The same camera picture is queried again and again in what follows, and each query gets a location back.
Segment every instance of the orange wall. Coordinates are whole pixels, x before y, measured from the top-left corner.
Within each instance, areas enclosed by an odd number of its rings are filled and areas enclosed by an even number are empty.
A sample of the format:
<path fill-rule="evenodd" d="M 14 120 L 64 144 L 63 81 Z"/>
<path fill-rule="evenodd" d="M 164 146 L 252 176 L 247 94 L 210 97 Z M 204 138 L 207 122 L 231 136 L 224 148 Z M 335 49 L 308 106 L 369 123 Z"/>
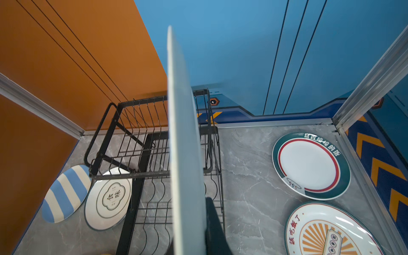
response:
<path fill-rule="evenodd" d="M 78 140 L 0 95 L 0 254 L 11 254 Z"/>
<path fill-rule="evenodd" d="M 110 101 L 166 93 L 133 0 L 48 2 L 0 1 L 1 73 L 85 130 L 96 129 Z"/>

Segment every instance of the white plate with green rim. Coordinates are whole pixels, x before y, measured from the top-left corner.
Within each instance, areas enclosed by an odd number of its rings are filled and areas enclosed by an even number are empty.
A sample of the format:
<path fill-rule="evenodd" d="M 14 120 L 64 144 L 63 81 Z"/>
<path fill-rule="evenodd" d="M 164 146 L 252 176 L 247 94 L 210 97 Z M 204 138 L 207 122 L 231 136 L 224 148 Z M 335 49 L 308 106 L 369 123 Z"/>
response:
<path fill-rule="evenodd" d="M 307 202 L 290 214 L 285 225 L 288 255 L 384 255 L 368 229 L 344 210 L 323 202 Z"/>
<path fill-rule="evenodd" d="M 275 170 L 292 190 L 315 200 L 341 196 L 350 185 L 343 153 L 327 139 L 305 132 L 282 136 L 273 147 Z"/>

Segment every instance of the black line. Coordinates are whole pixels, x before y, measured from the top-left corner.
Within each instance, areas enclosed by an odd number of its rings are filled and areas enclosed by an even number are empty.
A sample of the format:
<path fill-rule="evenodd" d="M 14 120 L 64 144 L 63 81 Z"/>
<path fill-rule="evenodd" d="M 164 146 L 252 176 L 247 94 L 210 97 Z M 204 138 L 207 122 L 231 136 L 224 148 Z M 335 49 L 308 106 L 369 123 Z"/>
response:
<path fill-rule="evenodd" d="M 91 65 L 82 57 L 82 55 L 75 49 L 75 47 L 70 43 L 70 41 L 61 33 L 61 31 L 54 25 L 54 23 L 45 15 L 45 13 L 38 7 L 38 5 L 34 2 L 34 0 L 31 0 L 33 4 L 37 7 L 37 9 L 48 19 L 48 21 L 55 27 L 55 29 L 62 35 L 62 37 L 71 45 L 71 47 L 78 53 L 78 55 L 85 61 L 85 63 L 92 69 L 92 71 L 99 77 L 99 79 L 105 84 L 105 86 L 111 91 L 111 93 L 119 100 L 121 101 L 118 96 L 109 88 L 108 84 L 102 78 L 98 75 L 98 73 L 91 67 Z"/>
<path fill-rule="evenodd" d="M 54 40 L 54 42 L 69 56 L 69 58 L 72 59 L 72 61 L 74 61 L 74 63 L 82 70 L 82 72 L 84 72 L 85 75 L 88 76 L 88 78 L 95 84 L 96 87 L 98 87 L 98 89 L 100 89 L 100 91 L 109 99 L 109 101 L 113 102 L 112 99 L 110 99 L 108 95 L 96 84 L 96 82 L 82 69 L 82 67 L 78 65 L 78 63 L 64 50 L 64 48 L 62 48 L 61 45 L 59 45 L 58 42 L 47 32 L 47 30 L 45 30 L 44 27 L 42 27 L 41 24 L 28 12 L 28 10 L 25 9 L 24 6 L 18 0 L 16 1 L 33 18 L 33 20 L 37 22 L 37 24 L 47 33 L 47 35 L 51 37 L 51 39 Z"/>
<path fill-rule="evenodd" d="M 402 106 L 404 106 L 405 107 L 405 105 L 404 105 L 404 103 L 403 102 L 401 102 L 401 100 L 395 95 L 395 98 L 402 104 Z"/>
<path fill-rule="evenodd" d="M 299 77 L 300 70 L 302 69 L 303 62 L 305 61 L 306 54 L 307 54 L 307 52 L 308 52 L 308 50 L 309 50 L 310 44 L 312 43 L 313 36 L 315 35 L 317 25 L 319 24 L 320 18 L 322 17 L 322 14 L 323 14 L 324 8 L 325 8 L 325 6 L 326 6 L 326 3 L 327 3 L 327 0 L 325 0 L 325 1 L 324 1 L 324 5 L 323 5 L 323 8 L 322 8 L 322 11 L 320 12 L 319 19 L 317 20 L 317 23 L 316 23 L 315 29 L 313 30 L 313 34 L 312 34 L 312 37 L 310 38 L 309 45 L 307 46 L 307 49 L 306 49 L 306 52 L 305 52 L 305 56 L 303 56 L 302 63 L 300 64 L 299 71 L 297 72 L 295 82 L 293 83 L 292 90 L 290 91 L 290 94 L 289 94 L 288 100 L 286 101 L 286 105 L 285 105 L 285 108 L 283 109 L 283 113 L 285 113 L 286 107 L 288 106 L 290 96 L 292 95 L 293 88 L 295 87 L 295 84 L 296 84 L 297 78 Z"/>
<path fill-rule="evenodd" d="M 281 39 L 281 37 L 282 37 L 283 26 L 284 26 L 284 24 L 285 24 L 286 12 L 288 11 L 288 5 L 289 5 L 289 0 L 288 0 L 288 2 L 286 3 L 285 15 L 283 16 L 281 33 L 279 34 L 278 46 L 276 47 L 275 60 L 273 61 L 273 67 L 272 67 L 271 78 L 270 78 L 270 80 L 269 80 L 269 87 L 268 87 L 268 92 L 266 93 L 264 112 L 262 113 L 262 115 L 265 114 L 266 102 L 268 101 L 269 89 L 271 88 L 271 81 L 272 81 L 273 70 L 275 69 L 276 57 L 278 56 L 279 44 L 280 44 L 280 39 Z"/>
<path fill-rule="evenodd" d="M 305 12 L 306 12 L 306 8 L 307 8 L 307 4 L 308 4 L 308 3 L 309 3 L 309 0 L 306 1 L 305 9 L 303 10 L 302 19 L 300 20 L 299 28 L 297 29 L 297 33 L 296 33 L 296 37 L 295 37 L 295 42 L 293 43 L 292 51 L 290 52 L 290 57 L 289 57 L 288 65 L 286 66 L 285 75 L 283 76 L 281 88 L 280 88 L 280 90 L 279 90 L 278 98 L 276 99 L 276 103 L 275 103 L 275 108 L 274 108 L 274 110 L 273 110 L 273 114 L 275 114 L 276 106 L 278 105 L 280 93 L 281 93 L 281 91 L 282 91 L 283 83 L 285 82 L 286 73 L 288 72 L 290 60 L 291 60 L 291 58 L 292 58 L 292 53 L 293 53 L 293 50 L 295 49 L 297 36 L 299 35 L 300 27 L 302 26 L 303 17 L 305 16 Z"/>
<path fill-rule="evenodd" d="M 111 79 L 111 77 L 108 75 L 108 73 L 106 73 L 105 69 L 102 68 L 102 66 L 99 64 L 99 62 L 93 57 L 93 55 L 89 52 L 89 50 L 85 47 L 85 45 L 81 42 L 81 40 L 79 40 L 79 38 L 76 36 L 76 34 L 72 31 L 72 29 L 68 26 L 68 24 L 62 19 L 62 17 L 59 15 L 59 13 L 54 9 L 54 7 L 52 7 L 52 5 L 48 2 L 48 0 L 46 0 L 46 2 L 48 3 L 48 5 L 54 10 L 54 12 L 58 15 L 58 17 L 60 17 L 60 19 L 62 20 L 62 22 L 68 27 L 68 29 L 71 31 L 71 33 L 75 36 L 75 38 L 77 38 L 77 40 L 82 44 L 82 46 L 86 49 L 86 51 L 89 53 L 89 55 L 91 55 L 91 57 L 93 58 L 93 60 L 95 60 L 95 62 L 98 64 L 98 66 L 103 70 L 103 72 L 108 76 L 108 78 L 111 80 L 111 82 L 116 86 L 116 88 L 119 90 L 119 92 L 124 96 L 124 98 L 126 99 L 126 101 L 129 101 L 126 96 L 123 94 L 123 92 L 119 89 L 119 87 L 116 85 L 116 83 Z"/>

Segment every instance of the black metal dish rack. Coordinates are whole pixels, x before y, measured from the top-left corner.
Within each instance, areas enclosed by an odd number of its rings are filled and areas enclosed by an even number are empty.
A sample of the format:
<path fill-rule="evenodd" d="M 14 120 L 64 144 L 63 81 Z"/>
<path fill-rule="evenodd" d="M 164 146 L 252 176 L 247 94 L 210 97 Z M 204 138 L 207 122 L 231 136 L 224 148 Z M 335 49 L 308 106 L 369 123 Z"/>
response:
<path fill-rule="evenodd" d="M 218 129 L 207 89 L 193 92 L 203 156 L 206 196 L 225 231 Z M 172 238 L 167 96 L 109 104 L 84 161 L 95 180 L 132 178 L 132 196 L 116 254 L 165 254 Z M 114 116 L 96 157 L 88 162 L 110 109 Z M 120 174 L 110 169 L 119 167 Z"/>

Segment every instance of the plate with sunburst design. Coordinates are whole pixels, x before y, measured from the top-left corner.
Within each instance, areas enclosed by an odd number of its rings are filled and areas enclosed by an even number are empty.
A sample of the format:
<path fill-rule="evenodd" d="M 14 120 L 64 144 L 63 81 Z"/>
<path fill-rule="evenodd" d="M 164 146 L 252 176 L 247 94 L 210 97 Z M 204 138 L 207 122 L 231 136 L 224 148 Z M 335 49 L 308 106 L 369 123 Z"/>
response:
<path fill-rule="evenodd" d="M 323 202 L 300 205 L 285 225 L 288 255 L 384 255 L 368 229 L 352 215 Z"/>

